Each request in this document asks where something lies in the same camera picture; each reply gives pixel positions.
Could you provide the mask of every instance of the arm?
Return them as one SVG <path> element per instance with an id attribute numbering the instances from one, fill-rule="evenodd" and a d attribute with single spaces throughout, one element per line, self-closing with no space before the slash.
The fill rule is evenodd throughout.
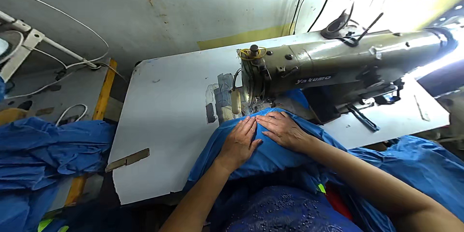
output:
<path id="1" fill-rule="evenodd" d="M 388 215 L 398 231 L 464 231 L 464 224 L 437 201 L 355 156 L 306 134 L 285 112 L 258 116 L 263 132 L 279 145 L 304 153 L 337 175 Z"/>
<path id="2" fill-rule="evenodd" d="M 254 117 L 246 117 L 235 126 L 214 163 L 177 205 L 160 232 L 201 231 L 229 175 L 245 163 L 261 143 L 260 139 L 252 142 L 256 125 Z"/>

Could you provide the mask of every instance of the hand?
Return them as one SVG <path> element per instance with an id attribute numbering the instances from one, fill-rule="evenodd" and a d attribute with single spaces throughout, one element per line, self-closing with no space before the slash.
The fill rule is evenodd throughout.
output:
<path id="1" fill-rule="evenodd" d="M 263 131 L 263 134 L 287 149 L 304 153 L 308 142 L 313 139 L 285 112 L 273 111 L 256 117 L 256 121 L 269 130 Z"/>
<path id="2" fill-rule="evenodd" d="M 235 128 L 225 139 L 221 152 L 215 162 L 232 173 L 238 169 L 251 156 L 256 147 L 263 141 L 261 139 L 252 142 L 257 123 L 255 117 L 248 116 L 237 123 Z"/>

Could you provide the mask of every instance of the blue garment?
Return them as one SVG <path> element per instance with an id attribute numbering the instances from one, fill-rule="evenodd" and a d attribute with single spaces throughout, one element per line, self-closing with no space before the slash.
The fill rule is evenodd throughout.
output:
<path id="1" fill-rule="evenodd" d="M 464 222 L 464 162 L 444 147 L 408 135 L 386 151 L 359 147 L 348 152 L 435 199 Z"/>
<path id="2" fill-rule="evenodd" d="M 228 232 L 362 232 L 335 211 L 323 193 L 307 193 L 287 186 L 267 187 L 252 195 L 225 227 Z"/>
<path id="3" fill-rule="evenodd" d="M 66 175 L 100 171 L 115 126 L 81 121 L 55 127 L 33 117 L 0 127 L 0 231 L 36 231 Z"/>
<path id="4" fill-rule="evenodd" d="M 267 108 L 253 114 L 266 115 L 271 111 L 282 109 Z M 328 144 L 345 150 L 338 141 L 328 135 L 321 127 L 287 112 L 306 133 L 317 137 Z M 185 190 L 190 189 L 209 169 L 219 154 L 227 135 L 237 122 L 235 119 L 222 123 L 212 134 L 205 149 L 190 171 Z M 285 185 L 300 188 L 309 193 L 316 193 L 319 184 L 325 184 L 330 176 L 329 171 L 304 154 L 292 152 L 264 136 L 261 132 L 267 129 L 258 124 L 255 139 L 262 139 L 251 158 L 229 176 L 229 182 L 223 188 L 209 215 L 211 230 L 223 226 L 233 210 L 246 201 L 249 196 L 268 186 Z"/>
<path id="5" fill-rule="evenodd" d="M 270 111 L 281 110 L 268 108 L 254 115 L 265 115 Z M 305 132 L 345 150 L 322 128 L 298 116 L 288 114 Z M 184 189 L 188 190 L 193 187 L 209 169 L 226 136 L 239 120 L 224 122 L 213 133 L 192 168 Z M 221 229 L 234 209 L 265 187 L 285 185 L 316 193 L 317 185 L 325 184 L 328 179 L 341 187 L 341 196 L 349 207 L 355 224 L 360 229 L 365 232 L 395 231 L 386 215 L 340 181 L 334 173 L 330 173 L 305 155 L 278 146 L 261 134 L 264 130 L 264 127 L 258 125 L 255 139 L 263 139 L 263 144 L 244 165 L 232 173 L 214 203 L 208 216 L 208 220 L 212 222 L 212 231 Z M 441 146 L 429 140 L 403 136 L 400 137 L 397 145 L 388 148 L 385 152 L 365 148 L 356 148 L 348 152 L 431 196 L 464 221 L 464 209 L 457 200 L 464 198 L 464 163 Z"/>

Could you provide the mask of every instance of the red fabric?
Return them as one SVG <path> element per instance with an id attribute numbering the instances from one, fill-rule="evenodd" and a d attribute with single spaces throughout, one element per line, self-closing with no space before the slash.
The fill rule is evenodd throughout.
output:
<path id="1" fill-rule="evenodd" d="M 343 199 L 341 199 L 340 194 L 338 193 L 338 188 L 333 184 L 327 182 L 325 184 L 325 197 L 328 202 L 332 205 L 333 209 L 349 220 L 353 221 L 353 216 L 349 211 L 347 205 L 345 205 Z"/>

